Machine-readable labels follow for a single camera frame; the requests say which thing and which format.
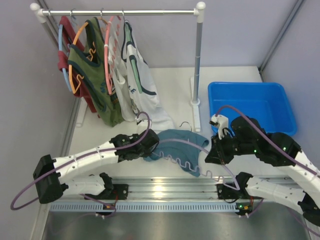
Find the lavender plastic hanger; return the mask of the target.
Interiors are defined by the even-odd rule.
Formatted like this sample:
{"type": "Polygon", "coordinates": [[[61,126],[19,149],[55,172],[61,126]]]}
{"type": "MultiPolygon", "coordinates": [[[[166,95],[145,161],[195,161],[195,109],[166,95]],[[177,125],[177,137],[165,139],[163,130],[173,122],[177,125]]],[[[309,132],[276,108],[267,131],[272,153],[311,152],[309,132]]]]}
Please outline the lavender plastic hanger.
{"type": "Polygon", "coordinates": [[[236,176],[225,165],[221,167],[229,174],[234,186],[228,184],[223,176],[215,176],[211,170],[203,170],[199,165],[200,153],[209,154],[206,147],[210,141],[204,136],[190,130],[169,129],[158,133],[158,137],[159,145],[149,157],[151,161],[166,158],[194,177],[210,178],[215,182],[221,180],[222,184],[229,189],[240,189],[236,176]]]}

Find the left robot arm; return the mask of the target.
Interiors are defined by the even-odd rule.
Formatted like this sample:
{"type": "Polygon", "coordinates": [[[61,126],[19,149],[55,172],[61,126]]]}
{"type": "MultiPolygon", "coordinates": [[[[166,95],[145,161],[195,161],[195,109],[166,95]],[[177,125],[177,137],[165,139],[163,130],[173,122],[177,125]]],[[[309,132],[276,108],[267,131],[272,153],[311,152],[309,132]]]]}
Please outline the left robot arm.
{"type": "Polygon", "coordinates": [[[104,172],[92,175],[91,171],[148,157],[159,141],[158,135],[149,129],[131,136],[119,134],[100,146],[74,155],[57,158],[45,155],[33,172],[38,200],[41,204],[48,204],[67,195],[107,199],[113,194],[112,179],[104,172]]]}

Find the teal tank top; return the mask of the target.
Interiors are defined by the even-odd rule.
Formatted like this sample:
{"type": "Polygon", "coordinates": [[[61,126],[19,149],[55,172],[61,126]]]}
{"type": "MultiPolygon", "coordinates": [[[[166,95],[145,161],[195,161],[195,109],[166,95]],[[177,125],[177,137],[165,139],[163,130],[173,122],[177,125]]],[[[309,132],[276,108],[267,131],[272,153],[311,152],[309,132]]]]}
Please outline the teal tank top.
{"type": "Polygon", "coordinates": [[[208,146],[209,140],[200,134],[189,130],[168,129],[157,134],[159,145],[153,153],[145,157],[147,162],[153,162],[163,157],[177,161],[183,171],[194,177],[200,176],[199,155],[208,146]]]}

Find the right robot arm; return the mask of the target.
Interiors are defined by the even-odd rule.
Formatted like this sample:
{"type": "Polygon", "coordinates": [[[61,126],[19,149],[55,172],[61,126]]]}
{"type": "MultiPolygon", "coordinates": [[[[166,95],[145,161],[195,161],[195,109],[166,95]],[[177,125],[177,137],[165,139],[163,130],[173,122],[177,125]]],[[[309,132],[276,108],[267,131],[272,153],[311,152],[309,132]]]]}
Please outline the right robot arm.
{"type": "Polygon", "coordinates": [[[320,171],[301,146],[282,132],[267,133],[254,118],[229,120],[213,115],[210,124],[217,134],[211,138],[206,163],[225,165],[235,156],[255,155],[257,159],[287,174],[298,188],[285,187],[247,172],[240,172],[234,183],[217,186],[220,200],[266,199],[301,214],[310,223],[320,224],[320,171]]]}

